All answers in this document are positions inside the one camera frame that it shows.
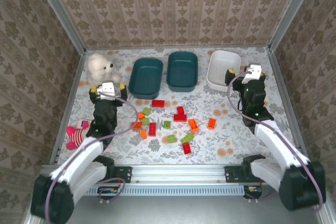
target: plastic bin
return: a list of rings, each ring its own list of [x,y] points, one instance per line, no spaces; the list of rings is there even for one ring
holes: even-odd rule
[[[174,52],[170,54],[166,81],[171,91],[193,91],[198,81],[197,55],[192,52]]]
[[[153,100],[159,95],[163,62],[156,58],[141,58],[135,61],[128,86],[137,99]]]
[[[227,91],[225,74],[229,68],[233,68],[239,74],[242,59],[234,52],[223,50],[214,51],[211,55],[206,82],[212,89]]]

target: wallpaper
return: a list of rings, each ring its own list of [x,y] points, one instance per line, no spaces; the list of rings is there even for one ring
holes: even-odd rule
[[[78,60],[47,0],[0,0],[0,223],[23,223]]]
[[[290,0],[61,0],[88,48],[266,45]]]
[[[336,0],[304,0],[276,55],[312,159],[336,202]]]

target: white teddy bear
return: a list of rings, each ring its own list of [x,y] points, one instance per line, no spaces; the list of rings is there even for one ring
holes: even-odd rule
[[[113,64],[104,55],[93,54],[87,60],[87,79],[91,86],[101,85],[104,81],[120,83],[120,76],[112,73]]]

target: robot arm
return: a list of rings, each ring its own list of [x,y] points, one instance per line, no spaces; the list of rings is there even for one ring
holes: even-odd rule
[[[55,183],[50,197],[49,216],[56,224],[63,224],[69,220],[76,203],[90,187],[103,179],[113,177],[113,160],[100,156],[111,143],[112,137],[103,141],[97,139],[114,134],[117,127],[117,107],[123,105],[108,95],[126,100],[127,90],[124,85],[116,89],[113,82],[106,82],[91,88],[89,94],[95,107],[94,120],[81,146],[49,176],[40,175],[35,180],[30,212],[45,218],[47,193],[51,184]]]
[[[264,107],[266,76],[261,72],[261,66],[251,65],[245,68],[246,71],[248,73],[245,76],[235,78],[233,70],[229,69],[225,82],[229,84],[234,78],[236,79],[232,87],[235,91],[239,91],[241,113],[253,119],[243,117],[243,123],[265,143],[277,160],[278,166],[262,155],[246,157],[242,164],[245,175],[258,177],[268,183],[279,192],[283,205],[289,210],[313,206],[319,203],[319,196],[312,180],[299,162],[299,158],[317,182],[322,200],[325,202],[326,187],[323,166],[319,162],[310,162],[300,153],[281,133],[273,116]]]

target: stuffed animal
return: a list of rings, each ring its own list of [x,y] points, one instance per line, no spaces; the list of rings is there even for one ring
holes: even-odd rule
[[[112,72],[113,64],[104,55],[93,54],[87,60],[87,79],[91,86],[101,85],[104,81],[120,83],[120,76]]]
[[[75,127],[67,127],[67,133],[69,135],[70,141],[67,143],[67,149],[72,151],[77,149],[83,142],[85,135],[88,133],[90,127],[89,123],[85,122],[80,130]]]

